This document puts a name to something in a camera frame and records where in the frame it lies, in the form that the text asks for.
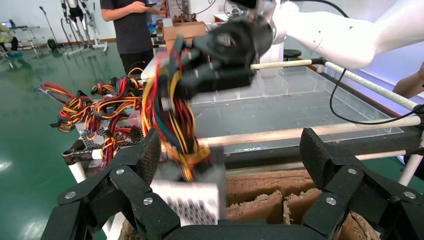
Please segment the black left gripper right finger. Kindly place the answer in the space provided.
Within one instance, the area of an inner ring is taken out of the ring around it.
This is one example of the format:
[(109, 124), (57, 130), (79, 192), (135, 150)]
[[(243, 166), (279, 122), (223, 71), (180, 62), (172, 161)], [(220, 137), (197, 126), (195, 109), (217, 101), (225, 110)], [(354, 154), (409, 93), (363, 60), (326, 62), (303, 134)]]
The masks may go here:
[(311, 128), (303, 129), (299, 151), (321, 191), (303, 226), (333, 240), (349, 213), (356, 213), (380, 231), (382, 240), (423, 239), (423, 195), (369, 170), (350, 151), (323, 142)]

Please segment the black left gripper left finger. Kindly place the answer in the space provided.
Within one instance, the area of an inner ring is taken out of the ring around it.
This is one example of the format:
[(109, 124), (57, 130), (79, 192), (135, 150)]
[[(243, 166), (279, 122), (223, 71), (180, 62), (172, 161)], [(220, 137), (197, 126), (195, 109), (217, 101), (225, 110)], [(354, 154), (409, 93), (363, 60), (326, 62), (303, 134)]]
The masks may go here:
[(178, 215), (151, 188), (161, 140), (152, 128), (143, 141), (124, 148), (100, 173), (65, 190), (57, 199), (59, 240), (84, 240), (122, 213), (142, 239), (164, 240), (181, 227)]

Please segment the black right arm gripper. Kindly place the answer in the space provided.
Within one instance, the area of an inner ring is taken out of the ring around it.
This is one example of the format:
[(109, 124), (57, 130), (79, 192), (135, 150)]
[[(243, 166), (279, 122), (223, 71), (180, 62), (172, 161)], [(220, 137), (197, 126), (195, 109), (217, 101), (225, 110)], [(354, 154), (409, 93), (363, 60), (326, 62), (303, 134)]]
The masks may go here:
[(213, 69), (212, 59), (224, 66), (250, 66), (268, 51), (272, 27), (264, 18), (238, 18), (203, 36), (187, 41), (178, 35), (169, 51), (168, 71), (185, 72), (178, 81), (178, 97), (248, 87), (256, 72), (249, 67)]

